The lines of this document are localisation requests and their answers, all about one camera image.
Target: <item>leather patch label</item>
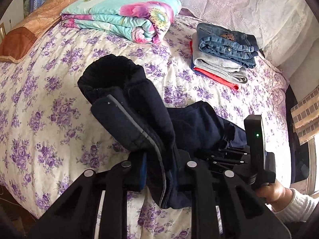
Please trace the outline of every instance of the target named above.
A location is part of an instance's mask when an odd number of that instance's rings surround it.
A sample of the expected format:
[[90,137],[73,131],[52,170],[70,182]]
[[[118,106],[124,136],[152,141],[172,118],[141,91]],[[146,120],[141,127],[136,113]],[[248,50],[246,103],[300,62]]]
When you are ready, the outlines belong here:
[[228,39],[230,41],[235,41],[235,37],[231,33],[223,34],[223,35],[221,35],[221,37],[226,38],[226,39]]

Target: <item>bed sheet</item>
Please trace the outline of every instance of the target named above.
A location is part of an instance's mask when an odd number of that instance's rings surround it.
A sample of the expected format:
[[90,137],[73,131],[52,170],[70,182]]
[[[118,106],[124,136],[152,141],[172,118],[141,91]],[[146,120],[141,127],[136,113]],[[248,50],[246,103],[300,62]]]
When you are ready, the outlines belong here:
[[[127,158],[128,151],[93,117],[77,87],[85,68],[110,53],[142,65],[168,107],[207,101],[242,128],[248,114],[262,114],[277,178],[290,185],[285,78],[262,56],[239,91],[195,74],[189,68],[189,41],[199,22],[177,16],[158,45],[58,24],[23,62],[0,63],[0,182],[24,208],[40,217],[86,169],[104,171]],[[161,210],[147,189],[129,192],[127,206],[130,239],[178,239],[189,233],[190,208]]]

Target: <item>red fabric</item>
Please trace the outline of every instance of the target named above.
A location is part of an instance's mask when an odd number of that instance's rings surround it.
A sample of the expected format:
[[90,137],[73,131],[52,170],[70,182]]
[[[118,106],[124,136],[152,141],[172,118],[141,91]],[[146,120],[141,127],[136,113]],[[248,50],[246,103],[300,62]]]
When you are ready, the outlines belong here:
[[[190,51],[191,51],[192,54],[193,54],[192,44],[193,44],[193,41],[191,40],[190,43],[189,43],[189,45],[190,45]],[[219,82],[219,83],[221,83],[221,84],[223,84],[223,85],[228,86],[228,87],[231,88],[231,89],[234,89],[234,90],[236,90],[236,91],[239,90],[239,86],[238,86],[238,85],[233,84],[233,83],[230,83],[230,82],[224,80],[223,78],[221,78],[221,77],[219,77],[219,76],[216,76],[215,74],[212,74],[212,73],[210,73],[210,72],[208,72],[208,71],[205,71],[205,70],[203,70],[203,69],[201,69],[201,68],[198,68],[198,67],[196,67],[196,66],[194,66],[193,70],[198,71],[198,72],[200,72],[200,73],[206,75],[207,77],[213,79],[214,81]]]

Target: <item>silver bolt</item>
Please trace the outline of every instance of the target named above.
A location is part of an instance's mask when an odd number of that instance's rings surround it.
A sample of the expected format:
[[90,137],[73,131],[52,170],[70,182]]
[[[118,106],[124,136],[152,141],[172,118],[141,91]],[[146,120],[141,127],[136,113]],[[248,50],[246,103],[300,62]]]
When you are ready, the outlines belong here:
[[84,172],[85,177],[91,177],[94,174],[93,170],[86,170]]
[[195,167],[197,166],[197,163],[194,162],[194,161],[188,161],[188,162],[187,162],[187,166],[188,166],[188,167],[191,167],[191,168],[195,168]]
[[127,167],[130,167],[132,164],[131,164],[130,161],[123,161],[123,162],[121,163],[121,165],[122,165],[122,167],[127,168]]
[[228,177],[228,178],[232,178],[232,177],[235,176],[234,172],[231,171],[231,170],[226,170],[226,171],[224,172],[224,174],[225,174],[225,176]]

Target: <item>white sweater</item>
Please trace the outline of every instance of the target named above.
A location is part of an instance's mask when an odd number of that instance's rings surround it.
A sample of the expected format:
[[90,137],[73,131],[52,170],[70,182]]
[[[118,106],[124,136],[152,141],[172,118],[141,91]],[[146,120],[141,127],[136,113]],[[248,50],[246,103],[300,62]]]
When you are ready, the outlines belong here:
[[303,195],[295,189],[291,190],[293,191],[293,198],[289,205],[282,211],[273,211],[274,214],[284,223],[307,221],[319,199],[313,199],[308,195]]

